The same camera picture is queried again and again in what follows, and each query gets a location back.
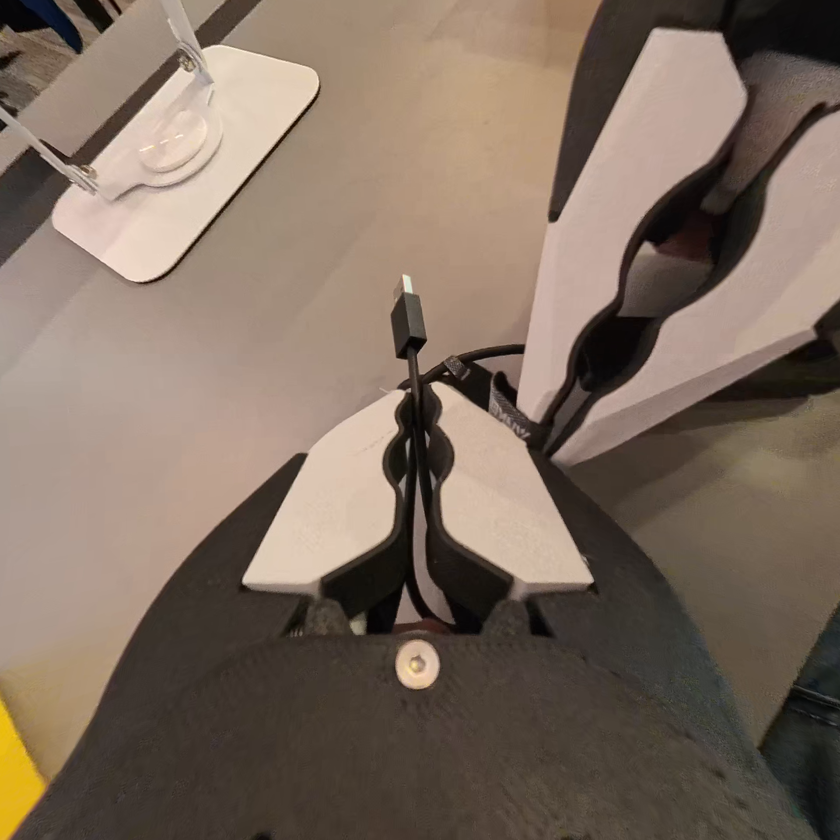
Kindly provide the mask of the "yellow plastic bin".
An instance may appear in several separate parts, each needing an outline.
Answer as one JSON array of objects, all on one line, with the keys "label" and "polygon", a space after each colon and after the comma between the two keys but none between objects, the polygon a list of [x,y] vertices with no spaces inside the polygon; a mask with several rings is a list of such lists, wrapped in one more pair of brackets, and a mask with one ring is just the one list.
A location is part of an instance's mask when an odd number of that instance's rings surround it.
[{"label": "yellow plastic bin", "polygon": [[46,783],[1,700],[1,838],[10,838],[38,803]]}]

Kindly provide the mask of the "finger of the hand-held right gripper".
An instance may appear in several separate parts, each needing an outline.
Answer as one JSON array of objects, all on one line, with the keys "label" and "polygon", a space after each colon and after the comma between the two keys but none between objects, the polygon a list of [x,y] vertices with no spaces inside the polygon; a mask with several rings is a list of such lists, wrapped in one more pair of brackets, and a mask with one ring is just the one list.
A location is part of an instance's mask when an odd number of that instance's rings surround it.
[{"label": "finger of the hand-held right gripper", "polygon": [[552,459],[601,455],[800,348],[838,303],[838,108],[814,108],[724,214],[717,263],[657,318],[617,318],[584,350],[588,396]]},{"label": "finger of the hand-held right gripper", "polygon": [[518,407],[544,422],[575,345],[618,303],[652,216],[718,158],[747,93],[722,34],[655,29],[543,240]]}]

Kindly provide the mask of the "person's legs in jeans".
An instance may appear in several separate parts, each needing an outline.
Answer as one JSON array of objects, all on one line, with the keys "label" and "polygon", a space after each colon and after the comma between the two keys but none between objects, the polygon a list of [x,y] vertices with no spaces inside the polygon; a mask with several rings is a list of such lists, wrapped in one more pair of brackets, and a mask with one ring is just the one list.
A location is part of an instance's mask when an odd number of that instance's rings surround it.
[{"label": "person's legs in jeans", "polygon": [[839,838],[839,610],[817,638],[761,744],[815,833]]}]

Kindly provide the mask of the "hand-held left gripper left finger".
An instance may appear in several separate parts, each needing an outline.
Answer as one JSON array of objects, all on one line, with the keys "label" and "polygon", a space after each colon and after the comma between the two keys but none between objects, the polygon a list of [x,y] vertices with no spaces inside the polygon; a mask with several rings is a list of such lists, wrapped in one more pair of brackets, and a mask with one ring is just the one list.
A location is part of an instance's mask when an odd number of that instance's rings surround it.
[{"label": "hand-held left gripper left finger", "polygon": [[330,573],[379,547],[397,522],[399,479],[385,455],[405,392],[387,392],[311,447],[244,574],[256,592],[318,594]]}]

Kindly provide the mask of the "person's right hand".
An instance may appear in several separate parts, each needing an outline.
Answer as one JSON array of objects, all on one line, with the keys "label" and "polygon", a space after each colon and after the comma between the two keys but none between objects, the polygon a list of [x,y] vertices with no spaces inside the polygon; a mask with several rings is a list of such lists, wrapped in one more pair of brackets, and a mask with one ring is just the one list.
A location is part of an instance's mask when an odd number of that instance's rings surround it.
[{"label": "person's right hand", "polygon": [[661,255],[711,265],[718,259],[718,240],[724,219],[722,215],[695,209],[667,235],[658,234],[648,241]]}]

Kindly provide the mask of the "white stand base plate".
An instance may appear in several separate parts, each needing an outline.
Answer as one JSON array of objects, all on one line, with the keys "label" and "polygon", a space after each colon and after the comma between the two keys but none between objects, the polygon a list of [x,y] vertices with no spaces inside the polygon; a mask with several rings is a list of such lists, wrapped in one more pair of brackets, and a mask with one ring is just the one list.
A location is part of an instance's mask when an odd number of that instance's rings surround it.
[{"label": "white stand base plate", "polygon": [[197,79],[178,69],[92,163],[99,182],[131,188],[109,200],[71,185],[52,210],[57,233],[133,283],[158,280],[182,260],[320,90],[308,66],[226,45],[203,55],[214,84],[204,90],[202,149],[178,171],[140,162],[168,106],[198,92]]}]

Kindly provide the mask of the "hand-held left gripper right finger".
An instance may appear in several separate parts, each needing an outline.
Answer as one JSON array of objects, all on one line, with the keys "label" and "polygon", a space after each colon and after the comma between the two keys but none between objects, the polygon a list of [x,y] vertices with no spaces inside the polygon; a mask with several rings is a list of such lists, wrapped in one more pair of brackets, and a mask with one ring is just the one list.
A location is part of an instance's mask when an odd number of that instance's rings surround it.
[{"label": "hand-held left gripper right finger", "polygon": [[590,568],[525,442],[450,385],[431,385],[428,404],[447,446],[436,486],[444,536],[509,579],[515,599],[589,589]]}]

